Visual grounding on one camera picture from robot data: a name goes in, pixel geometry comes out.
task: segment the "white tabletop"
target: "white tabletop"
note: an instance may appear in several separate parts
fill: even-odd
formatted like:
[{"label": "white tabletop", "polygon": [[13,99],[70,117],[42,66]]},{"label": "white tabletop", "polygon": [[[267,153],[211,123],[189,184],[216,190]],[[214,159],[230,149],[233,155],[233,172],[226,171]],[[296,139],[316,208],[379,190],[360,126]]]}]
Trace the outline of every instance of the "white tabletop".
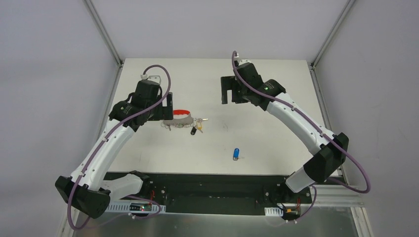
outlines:
[{"label": "white tabletop", "polygon": [[[306,61],[252,60],[264,81],[275,79],[317,122],[323,123]],[[233,75],[229,59],[126,59],[113,104],[135,91],[143,70],[152,64],[167,68],[172,79],[173,109],[189,110],[205,118],[204,133],[190,134],[191,128],[161,127],[149,121],[125,144],[110,171],[280,174],[298,170],[312,155],[285,126],[250,103],[221,104],[220,77]],[[163,91],[167,78],[160,69]],[[233,151],[240,149],[240,159]]]}]

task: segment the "black key fob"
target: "black key fob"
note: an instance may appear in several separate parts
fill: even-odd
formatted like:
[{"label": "black key fob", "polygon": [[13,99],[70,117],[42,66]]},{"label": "black key fob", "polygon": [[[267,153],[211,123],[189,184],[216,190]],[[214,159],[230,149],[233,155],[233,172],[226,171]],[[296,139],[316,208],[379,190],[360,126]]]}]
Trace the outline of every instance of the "black key fob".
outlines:
[{"label": "black key fob", "polygon": [[195,135],[196,127],[192,127],[191,135]]}]

